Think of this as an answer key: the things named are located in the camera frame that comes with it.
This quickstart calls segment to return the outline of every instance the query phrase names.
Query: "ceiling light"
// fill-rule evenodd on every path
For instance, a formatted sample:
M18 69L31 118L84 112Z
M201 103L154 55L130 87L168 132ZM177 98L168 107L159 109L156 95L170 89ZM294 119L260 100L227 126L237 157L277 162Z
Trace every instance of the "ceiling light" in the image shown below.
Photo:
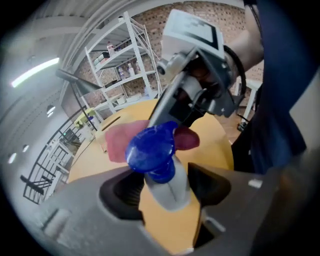
M22 152L26 152L29 148L29 145L23 145Z
M41 70L44 70L45 68L48 68L54 64L57 64L59 62L59 58L54 58L49 61L46 61L38 66L35 66L28 70L27 72L20 75L18 78L16 78L12 83L12 87L17 87L20 85L24 80L28 79L29 77L33 76L34 74L38 73Z
M8 164L12 164L16 159L16 156L17 156L17 153L13 153L12 155L9 155Z
M46 113L47 114L50 114L51 112L53 112L55 110L55 106L52 106L52 105L49 105L47 108L46 108Z

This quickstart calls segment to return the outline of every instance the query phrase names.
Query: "red cloth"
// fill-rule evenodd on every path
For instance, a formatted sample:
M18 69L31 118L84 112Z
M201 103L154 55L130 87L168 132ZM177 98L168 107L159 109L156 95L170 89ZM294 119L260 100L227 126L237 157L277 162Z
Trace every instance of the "red cloth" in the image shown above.
M129 142L143 129L147 128L149 120L139 120L118 124L105 133L107 152L112 162L126 161L125 151ZM177 150L189 150L199 146L199 136L187 127L181 126L174 132L174 143Z

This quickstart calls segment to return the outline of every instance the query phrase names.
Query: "white bottle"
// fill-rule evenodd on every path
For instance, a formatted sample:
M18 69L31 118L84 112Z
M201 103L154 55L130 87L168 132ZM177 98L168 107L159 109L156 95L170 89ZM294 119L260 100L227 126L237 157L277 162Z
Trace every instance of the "white bottle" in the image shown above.
M168 183L156 183L147 174L144 178L153 198L167 211L176 212L190 203L191 192L184 166L175 155L172 159L175 174Z
M148 89L146 86L144 87L144 96L149 96Z
M120 75L120 77L121 77L121 80L126 79L125 72L124 72L124 70L122 69L122 67L118 67L118 71L119 71L119 75Z
M133 77L135 75L135 71L134 71L134 68L131 66L131 63L128 63L128 71L129 71L129 74L130 74L130 77Z
M135 62L135 67L136 67L137 73L140 74L140 73L141 73L141 69L140 69L140 67L139 67L138 61Z
M106 48L108 49L110 57L115 54L114 45L110 41L106 45Z

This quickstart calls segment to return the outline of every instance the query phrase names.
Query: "round table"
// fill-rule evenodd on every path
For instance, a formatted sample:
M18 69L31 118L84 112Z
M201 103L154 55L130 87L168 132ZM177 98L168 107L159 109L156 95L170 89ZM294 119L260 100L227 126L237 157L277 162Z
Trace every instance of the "round table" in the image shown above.
M104 120L102 127L121 116L126 116L127 120L132 121L147 120L156 103L157 100L153 99L128 106ZM224 129L213 115L205 114L204 117L196 120L190 128L199 135L200 146L176 152L176 156L186 170L188 170L188 163L233 170L231 145ZM75 155L68 182L126 165L126 163L111 162L108 154L103 153L101 146L95 140L91 143L85 141ZM191 194L190 204L176 212L168 212L162 208L155 201L146 185L140 195L139 209L143 213L146 230L172 254L193 247L199 221L200 204L195 195Z

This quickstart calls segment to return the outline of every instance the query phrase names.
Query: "metal shelf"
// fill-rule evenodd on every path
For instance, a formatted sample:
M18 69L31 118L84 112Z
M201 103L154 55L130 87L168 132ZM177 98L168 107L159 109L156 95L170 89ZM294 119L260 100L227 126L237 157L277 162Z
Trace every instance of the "metal shelf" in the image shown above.
M113 102L115 102L117 99L119 99L122 96L123 96L123 93L120 93L120 94L118 94L116 96L111 97L110 101L113 103ZM105 101L105 102L100 103L99 105L95 106L93 108L93 110L103 110L103 109L106 109L108 107L109 107L109 103L108 103L108 101Z
M158 95L158 91L153 90L151 97L149 97L149 96L143 96L143 97L141 97L140 99L138 99L137 101L132 101L132 102L124 103L124 104L121 104L121 105L117 105L117 106L114 107L114 109L115 109L115 110L121 110L121 109L124 109L124 108L126 108L126 107L128 107L128 106L130 106L130 105L133 105L133 104L136 104L136 103L139 103L139 102L144 102L144 101L152 100L152 99L154 99L157 95Z
M154 73L156 73L156 71L154 71L154 70L145 72L146 75L151 75L151 74L154 74ZM114 88L116 88L116 87L118 87L120 85L123 85L125 83L128 83L128 82L130 82L132 80L135 80L135 79L138 79L138 78L142 78L142 73L135 74L133 76L129 76L128 78L120 80L119 82L116 82L115 84L109 86L106 89L102 89L102 90L106 93L106 92L108 92L108 91L110 91L110 90L112 90L112 89L114 89Z
M147 52L144 48L141 46L138 46L140 55L144 55ZM98 63L94 70L95 73L97 73L99 70L109 69L118 67L123 63L128 62L129 60L132 60L136 57L134 46L130 44L126 48L123 48L122 50L118 51L116 54L112 55L110 58L108 58L105 62L102 64Z
M98 63L96 66L93 64L90 57L90 52L106 47L108 42L111 42L113 44L113 47L116 49L118 46L129 41L131 41L131 44L129 46L116 52L113 56L108 58L103 63ZM156 54L152 51L146 26L141 25L138 22L136 22L134 19L130 18L127 11L124 12L123 14L123 21L118 22L116 25L114 25L112 28L110 28L108 31L102 34L99 37L99 39L90 48L86 46L84 48L84 51L87 56L92 73L98 85L101 87L103 87L104 84L100 79L101 75L99 76L98 71L113 68L114 71L117 73L117 70L116 70L117 67L135 58L141 70L141 73L130 76L124 80L120 80L117 83L109 86L108 88L103 87L101 90L102 90L103 96L106 99L106 102L99 104L98 106L95 107L95 109L109 107L111 112L114 114L116 113L117 110L123 109L132 104L135 104L141 101L146 101L149 99L154 99L156 96L158 96L159 98L161 96L162 88L161 88L160 78L157 72L157 65L155 62ZM144 55L144 54L148 54L148 56L150 57L151 64L152 64L152 67L151 67L152 71L146 71L145 64L141 58L141 55ZM156 91L152 90L149 82L148 75L151 75L151 74L155 75L155 79L157 83ZM113 103L112 97L109 98L109 96L107 95L107 92L127 82L130 82L132 80L139 79L139 78L143 78L144 85L146 87L146 90L150 94L150 97L144 96L140 100L115 106L115 104Z

